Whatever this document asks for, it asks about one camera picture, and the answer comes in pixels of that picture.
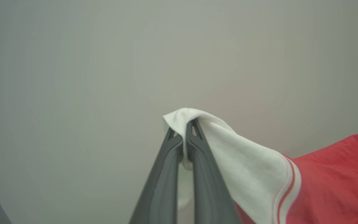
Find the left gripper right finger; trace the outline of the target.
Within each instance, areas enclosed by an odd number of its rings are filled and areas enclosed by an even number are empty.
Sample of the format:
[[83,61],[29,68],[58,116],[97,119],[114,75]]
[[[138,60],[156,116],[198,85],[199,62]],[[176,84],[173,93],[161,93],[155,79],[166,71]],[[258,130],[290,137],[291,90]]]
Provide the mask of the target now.
[[240,224],[241,218],[198,119],[186,126],[186,148],[193,165],[195,223]]

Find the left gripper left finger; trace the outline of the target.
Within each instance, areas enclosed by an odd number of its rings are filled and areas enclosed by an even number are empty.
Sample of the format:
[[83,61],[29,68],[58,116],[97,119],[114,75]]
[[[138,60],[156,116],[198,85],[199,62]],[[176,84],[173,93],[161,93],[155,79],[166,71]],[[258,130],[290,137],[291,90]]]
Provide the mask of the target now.
[[130,224],[176,224],[178,167],[183,159],[183,138],[169,128]]

